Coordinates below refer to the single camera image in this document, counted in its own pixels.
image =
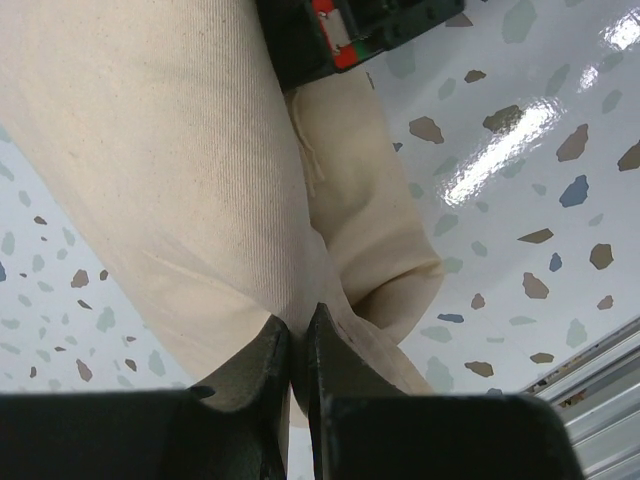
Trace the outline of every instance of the terrazzo floor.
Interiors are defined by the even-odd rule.
[[[368,70],[445,259],[401,345],[436,390],[524,390],[638,316],[637,2],[469,0]],[[190,382],[0,130],[0,391]]]

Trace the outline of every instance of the glossy floor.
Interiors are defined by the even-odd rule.
[[[448,271],[402,344],[438,391],[522,390],[640,313],[635,0],[468,0],[368,67]],[[0,390],[190,382],[1,130],[0,299]]]

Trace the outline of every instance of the black plastic part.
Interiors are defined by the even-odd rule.
[[[583,480],[562,421],[533,397],[400,393],[336,333],[309,328],[316,480]]]
[[[283,91],[338,69],[311,0],[256,0],[269,56]],[[396,48],[464,10],[464,0],[334,0],[351,40],[366,39],[370,56]]]
[[[188,390],[2,395],[0,478],[284,480],[288,355],[272,317]]]

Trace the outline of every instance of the white floor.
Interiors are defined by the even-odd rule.
[[[640,313],[635,0],[468,0],[369,71],[449,272],[402,344],[438,391],[522,390]],[[0,391],[190,381],[0,130]]]

